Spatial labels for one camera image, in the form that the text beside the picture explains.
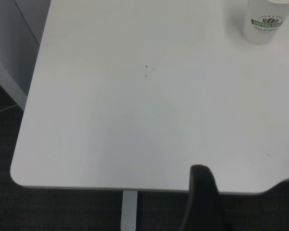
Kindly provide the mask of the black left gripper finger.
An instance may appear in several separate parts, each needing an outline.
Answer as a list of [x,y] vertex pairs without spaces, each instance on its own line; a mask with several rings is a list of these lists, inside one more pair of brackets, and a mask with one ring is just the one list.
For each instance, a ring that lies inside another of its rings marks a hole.
[[214,176],[207,166],[190,168],[187,208],[181,231],[231,231],[232,224],[224,208]]

